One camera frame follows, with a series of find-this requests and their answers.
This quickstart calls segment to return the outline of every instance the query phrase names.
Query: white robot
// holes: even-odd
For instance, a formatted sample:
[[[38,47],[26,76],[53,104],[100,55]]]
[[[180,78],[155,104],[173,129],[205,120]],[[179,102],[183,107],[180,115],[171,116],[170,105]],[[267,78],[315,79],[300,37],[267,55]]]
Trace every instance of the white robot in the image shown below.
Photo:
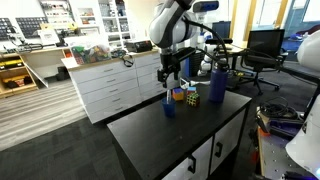
[[[154,21],[150,26],[150,38],[155,45],[161,48],[160,56],[163,65],[158,70],[158,81],[165,82],[170,73],[175,75],[180,71],[179,62],[195,52],[187,48],[182,53],[174,53],[172,46],[183,42],[194,35],[197,23],[188,23],[194,16],[187,13],[194,0],[166,0],[158,7]],[[200,4],[200,9],[208,4]],[[220,39],[226,57],[226,47]],[[298,60],[302,66],[320,70],[320,31],[313,33],[301,44],[298,50]],[[306,123],[297,136],[287,144],[289,156],[301,167],[320,179],[320,97],[315,101]]]

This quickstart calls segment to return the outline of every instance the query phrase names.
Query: window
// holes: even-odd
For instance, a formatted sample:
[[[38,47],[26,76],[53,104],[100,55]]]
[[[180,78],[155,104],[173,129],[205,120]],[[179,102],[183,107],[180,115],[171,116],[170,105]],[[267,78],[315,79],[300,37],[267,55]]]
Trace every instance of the window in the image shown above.
[[[319,0],[310,0],[306,13],[304,14],[303,22],[320,21],[319,7],[320,7]]]

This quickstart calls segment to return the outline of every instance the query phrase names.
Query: cabinet door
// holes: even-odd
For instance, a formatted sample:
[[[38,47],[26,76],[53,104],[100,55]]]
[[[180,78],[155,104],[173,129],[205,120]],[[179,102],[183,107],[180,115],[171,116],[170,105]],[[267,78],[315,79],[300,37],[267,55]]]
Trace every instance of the cabinet door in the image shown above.
[[[193,175],[191,175],[191,179],[207,179],[209,172],[211,146],[212,137],[208,141],[206,141],[202,146],[200,146],[194,153],[192,153],[192,156],[196,160],[196,172]]]
[[[189,180],[191,173],[188,172],[188,167],[189,159],[185,159],[169,174],[167,174],[163,180]]]
[[[210,174],[237,146],[244,118],[244,111],[245,110],[240,112],[215,134]]]

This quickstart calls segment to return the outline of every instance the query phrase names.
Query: black tabletop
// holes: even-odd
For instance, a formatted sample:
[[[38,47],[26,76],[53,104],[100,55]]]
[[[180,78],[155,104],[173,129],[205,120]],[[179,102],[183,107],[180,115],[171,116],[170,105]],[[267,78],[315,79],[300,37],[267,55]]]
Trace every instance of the black tabletop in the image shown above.
[[[224,102],[214,104],[207,100],[208,87],[198,87],[197,91],[200,107],[177,102],[174,119],[164,116],[158,101],[108,124],[142,179],[159,178],[173,169],[251,100],[227,91]]]

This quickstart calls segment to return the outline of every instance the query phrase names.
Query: wooden floor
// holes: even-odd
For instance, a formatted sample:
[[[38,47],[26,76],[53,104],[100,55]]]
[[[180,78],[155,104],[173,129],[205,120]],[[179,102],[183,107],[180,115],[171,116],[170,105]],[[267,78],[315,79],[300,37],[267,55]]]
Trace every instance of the wooden floor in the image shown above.
[[[71,80],[0,99],[0,151],[85,117]]]

